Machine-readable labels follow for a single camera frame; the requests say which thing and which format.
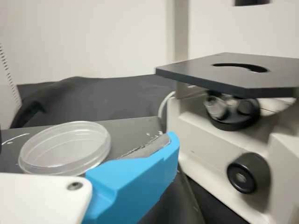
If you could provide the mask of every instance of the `screw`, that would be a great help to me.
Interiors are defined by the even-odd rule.
[[[78,190],[83,186],[80,182],[73,182],[67,186],[68,190]]]

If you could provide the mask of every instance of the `petri dish lid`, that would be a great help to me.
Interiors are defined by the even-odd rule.
[[[28,174],[81,175],[109,154],[111,136],[102,125],[73,121],[50,127],[22,147],[19,166]]]

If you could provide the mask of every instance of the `black cloth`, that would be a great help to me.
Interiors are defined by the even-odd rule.
[[[249,224],[189,177],[188,182],[207,224]]]
[[[187,177],[178,166],[175,180],[139,224],[204,224]]]
[[[55,83],[19,85],[23,106],[11,127],[155,116],[174,85],[173,80],[154,75],[71,77]]]

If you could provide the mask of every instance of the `scratch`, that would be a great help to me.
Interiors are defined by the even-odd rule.
[[[18,135],[18,136],[15,136],[15,137],[13,137],[13,138],[11,138],[11,139],[8,139],[8,140],[2,142],[1,145],[3,146],[4,144],[6,144],[7,142],[9,142],[9,141],[11,141],[11,140],[14,140],[14,139],[16,139],[16,138],[19,138],[19,137],[22,137],[22,136],[25,136],[25,135],[28,135],[28,134],[30,134],[30,133],[25,133],[25,134],[20,134],[20,135]]]

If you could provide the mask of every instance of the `black knob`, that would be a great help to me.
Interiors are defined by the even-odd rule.
[[[267,189],[271,173],[267,161],[257,153],[245,153],[229,164],[227,175],[230,183],[244,194]]]

